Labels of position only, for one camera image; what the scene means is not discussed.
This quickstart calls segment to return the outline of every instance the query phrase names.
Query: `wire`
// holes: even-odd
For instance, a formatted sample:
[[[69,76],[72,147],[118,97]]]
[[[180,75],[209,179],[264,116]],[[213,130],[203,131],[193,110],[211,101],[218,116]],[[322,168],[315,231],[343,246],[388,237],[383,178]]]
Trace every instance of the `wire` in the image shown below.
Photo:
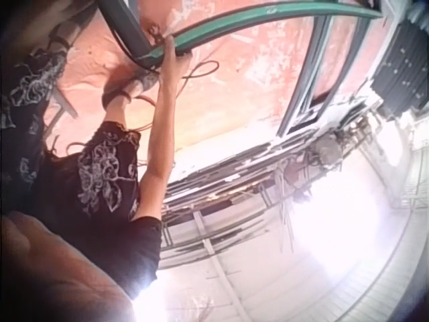
[[[130,59],[130,61],[134,62],[134,64],[138,65],[138,67],[140,67],[140,68],[142,68],[144,70],[150,71],[150,72],[152,72],[154,74],[157,74],[157,75],[160,74],[160,72],[158,72],[157,70],[152,69],[152,68],[148,68],[148,67],[142,65],[141,62],[139,62],[137,59],[135,59],[133,57],[133,55],[131,55],[129,53],[129,51],[126,49],[124,43],[119,38],[116,30],[111,26],[111,24],[108,21],[107,21],[107,25],[108,25],[108,27],[109,27],[109,29],[110,29],[110,31],[111,31],[114,39],[116,40],[116,43],[118,43],[120,49],[122,49],[122,51],[125,53],[125,55]],[[182,77],[182,79],[184,79],[185,81],[184,81],[183,85],[180,87],[180,89],[179,89],[179,91],[178,91],[178,93],[176,95],[176,98],[178,98],[183,93],[183,90],[185,89],[185,87],[188,84],[188,81],[190,79],[209,76],[209,75],[213,74],[214,72],[216,72],[220,68],[221,65],[220,65],[220,63],[217,60],[208,60],[208,58],[210,58],[210,56],[212,56],[217,51],[217,49],[219,49],[219,48],[215,48],[204,60],[202,60],[201,62],[199,62],[197,65],[195,65],[195,67],[190,71],[190,73],[189,73],[188,76],[183,76]],[[214,64],[215,66],[214,66],[213,69],[209,70],[208,72],[204,72],[202,74],[194,75],[194,73],[198,69],[200,69],[201,67],[203,67],[203,66],[205,66],[207,64]],[[135,99],[141,99],[143,101],[148,102],[153,107],[156,107],[156,102],[153,99],[151,99],[150,97],[148,97],[148,96],[140,95],[138,97],[135,97]],[[143,132],[143,131],[147,131],[147,130],[151,129],[151,127],[152,127],[152,123],[149,123],[149,124],[143,125],[141,127],[138,127],[137,129],[132,129],[132,131]],[[54,143],[52,144],[52,149],[54,149],[55,142],[56,142],[56,140],[54,140]],[[68,144],[66,146],[66,154],[67,155],[69,155],[68,150],[72,146],[85,146],[85,144],[82,143],[82,142],[72,142],[72,143]],[[144,160],[138,160],[137,161],[137,167],[146,166],[146,165],[147,165],[147,162],[144,161]]]
[[[116,42],[118,43],[119,47],[122,49],[122,51],[125,53],[125,55],[127,55],[127,57],[128,57],[132,62],[134,62],[134,64],[138,65],[138,67],[140,67],[140,68],[142,68],[142,69],[148,70],[148,71],[153,72],[153,73],[158,74],[158,75],[160,74],[160,72],[158,72],[157,70],[152,69],[152,68],[148,68],[148,67],[146,67],[146,66],[142,65],[142,64],[141,64],[141,62],[139,62],[137,59],[135,59],[135,58],[133,57],[133,55],[131,55],[131,54],[129,53],[128,49],[126,49],[126,48],[125,48],[125,45],[124,45],[124,43],[122,42],[122,40],[119,38],[119,36],[118,36],[117,32],[116,32],[116,31],[115,31],[115,30],[110,26],[110,24],[109,24],[109,23],[108,23],[107,25],[108,25],[108,27],[109,27],[110,31],[112,32],[113,37],[114,37],[114,39],[116,40]],[[194,73],[194,72],[196,72],[200,67],[202,67],[202,66],[204,66],[205,64],[208,64],[208,63],[214,63],[214,64],[216,64],[216,66],[215,66],[212,70],[210,70],[210,71],[208,71],[208,72],[204,72],[204,73],[202,73],[202,74],[198,74],[198,75],[193,75],[193,73]],[[219,64],[219,62],[218,62],[217,60],[207,60],[207,61],[202,61],[202,62],[199,62],[199,63],[194,67],[194,69],[191,71],[191,73],[190,73],[188,76],[183,76],[182,78],[183,78],[183,79],[188,80],[188,79],[191,79],[191,78],[200,78],[200,77],[205,77],[205,76],[208,76],[208,75],[210,75],[210,74],[212,74],[212,73],[216,72],[216,71],[219,69],[219,66],[220,66],[220,64]]]

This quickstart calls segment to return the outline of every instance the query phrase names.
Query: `black cable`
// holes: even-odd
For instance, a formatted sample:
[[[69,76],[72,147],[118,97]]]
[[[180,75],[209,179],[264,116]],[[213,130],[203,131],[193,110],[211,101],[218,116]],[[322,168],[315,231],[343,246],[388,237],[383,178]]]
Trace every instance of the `black cable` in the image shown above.
[[[140,67],[140,68],[142,68],[142,69],[144,69],[144,70],[148,70],[148,71],[150,71],[150,72],[152,72],[152,73],[154,73],[154,74],[160,74],[160,72],[158,72],[157,70],[155,70],[155,69],[152,69],[152,68],[148,68],[148,67],[146,67],[146,66],[143,66],[139,61],[137,61],[134,57],[133,57],[133,55],[131,55],[130,53],[129,53],[129,51],[125,48],[125,46],[124,46],[124,44],[123,44],[123,42],[121,41],[121,39],[119,39],[119,36],[118,36],[118,34],[117,34],[117,32],[115,31],[115,29],[111,26],[111,24],[108,22],[108,21],[106,21],[107,22],[107,25],[108,25],[108,27],[109,27],[109,29],[110,29],[110,31],[111,31],[111,33],[112,33],[112,35],[113,35],[113,37],[114,37],[114,39],[116,40],[116,43],[118,43],[118,45],[119,45],[119,47],[122,49],[122,51],[124,52],[124,54],[132,61],[132,62],[134,62],[134,64],[136,64],[136,65],[138,65],[138,67]],[[198,75],[193,75],[199,68],[201,68],[201,67],[203,67],[203,66],[205,66],[205,65],[207,65],[207,64],[215,64],[215,66],[214,66],[214,68],[212,69],[212,70],[209,70],[208,72],[204,72],[204,73],[202,73],[202,74],[198,74]],[[184,81],[184,83],[183,83],[183,85],[182,85],[182,87],[180,87],[180,90],[178,91],[178,93],[177,93],[177,95],[176,95],[176,98],[177,97],[179,97],[181,94],[182,94],[182,92],[183,92],[183,90],[185,89],[185,87],[186,87],[186,85],[188,84],[188,81],[190,80],[190,79],[192,79],[192,78],[200,78],[200,77],[204,77],[204,76],[208,76],[208,75],[211,75],[211,74],[213,74],[214,72],[216,72],[219,68],[220,68],[220,63],[217,61],[217,60],[206,60],[206,61],[203,61],[203,62],[199,62],[197,65],[195,65],[195,67],[190,71],[190,73],[189,73],[189,75],[188,76],[183,76],[182,77],[182,79],[184,79],[185,81]],[[141,95],[140,97],[138,97],[138,98],[140,98],[140,99],[143,99],[144,101],[147,101],[150,105],[153,105],[154,107],[155,107],[155,103],[153,102],[153,100],[152,99],[150,99],[149,97],[146,97],[146,96],[144,96],[144,95]],[[146,130],[148,130],[148,129],[150,129],[152,127],[152,123],[149,123],[149,124],[146,124],[146,125],[143,125],[143,126],[141,126],[141,127],[138,127],[137,129],[133,129],[132,131],[138,131],[138,132],[143,132],[143,131],[146,131]],[[67,146],[66,146],[66,153],[67,153],[67,155],[69,155],[69,153],[68,153],[68,150],[72,147],[72,146],[85,146],[85,144],[84,143],[82,143],[82,142],[72,142],[72,143],[70,143],[70,144],[68,144]],[[140,167],[140,166],[145,166],[145,165],[147,165],[147,163],[146,163],[146,161],[142,161],[142,160],[138,160],[137,161],[137,167]]]
[[[125,46],[124,46],[123,42],[121,41],[121,39],[119,39],[119,36],[118,36],[117,32],[116,32],[116,31],[115,31],[115,30],[110,26],[110,24],[109,24],[109,23],[108,23],[107,25],[108,25],[108,27],[109,27],[109,29],[110,29],[110,31],[111,31],[111,33],[112,33],[112,35],[113,35],[114,39],[115,39],[115,40],[116,40],[116,42],[118,43],[119,47],[122,49],[122,51],[125,53],[125,55],[127,55],[127,57],[128,57],[132,62],[134,62],[134,64],[138,65],[138,67],[140,67],[140,68],[142,68],[142,69],[144,69],[144,70],[148,70],[148,71],[153,72],[153,73],[155,73],[155,74],[160,74],[160,72],[158,72],[157,70],[154,70],[154,69],[152,69],[152,68],[148,68],[148,67],[146,67],[146,66],[143,66],[143,65],[141,64],[141,62],[137,61],[137,60],[133,57],[133,55],[131,55],[131,54],[129,53],[128,49],[126,49],[126,48],[125,48]],[[202,73],[202,74],[198,74],[198,75],[193,75],[193,73],[194,73],[196,70],[198,70],[200,67],[202,67],[202,66],[204,66],[205,64],[208,64],[208,63],[214,63],[214,64],[216,64],[216,66],[215,66],[212,70],[210,70],[210,71],[208,71],[208,72],[204,72],[204,73]],[[191,72],[188,76],[183,76],[182,78],[183,78],[183,79],[188,80],[188,79],[191,79],[191,78],[200,78],[200,77],[208,76],[208,75],[210,75],[210,74],[212,74],[212,73],[216,72],[216,71],[219,69],[219,67],[220,67],[220,64],[219,64],[219,62],[218,62],[217,60],[207,60],[207,61],[205,61],[205,62],[199,62],[199,63],[194,67],[194,69],[192,70],[192,72]]]

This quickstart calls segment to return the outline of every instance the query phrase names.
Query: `black floral dress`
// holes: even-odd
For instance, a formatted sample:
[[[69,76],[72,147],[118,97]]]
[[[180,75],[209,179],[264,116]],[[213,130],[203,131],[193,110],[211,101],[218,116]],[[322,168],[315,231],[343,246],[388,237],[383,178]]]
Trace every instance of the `black floral dress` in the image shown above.
[[[29,212],[24,206],[37,188],[52,191],[56,197],[45,202],[61,202],[69,213],[112,224],[129,221],[139,198],[140,133],[103,122],[78,154],[57,158],[46,148],[44,113],[65,64],[66,53],[39,50],[21,64],[2,66],[1,212]]]

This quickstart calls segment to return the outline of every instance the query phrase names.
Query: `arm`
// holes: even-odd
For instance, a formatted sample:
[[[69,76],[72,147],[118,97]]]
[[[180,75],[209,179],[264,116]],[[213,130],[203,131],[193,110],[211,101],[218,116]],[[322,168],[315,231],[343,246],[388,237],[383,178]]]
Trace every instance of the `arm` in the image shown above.
[[[140,181],[140,204],[133,220],[155,217],[161,208],[174,162],[174,112],[178,82],[188,70],[191,55],[176,57],[174,39],[166,38],[160,89],[147,150],[147,170]]]

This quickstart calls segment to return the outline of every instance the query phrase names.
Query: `black top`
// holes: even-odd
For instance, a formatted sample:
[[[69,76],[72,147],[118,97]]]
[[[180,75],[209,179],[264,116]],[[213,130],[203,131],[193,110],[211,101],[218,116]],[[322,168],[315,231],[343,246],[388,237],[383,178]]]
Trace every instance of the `black top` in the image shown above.
[[[73,211],[72,199],[62,191],[41,189],[37,184],[31,209],[52,233],[61,236],[106,272],[131,298],[156,279],[160,261],[161,227],[159,219],[142,217],[115,225],[91,221]]]

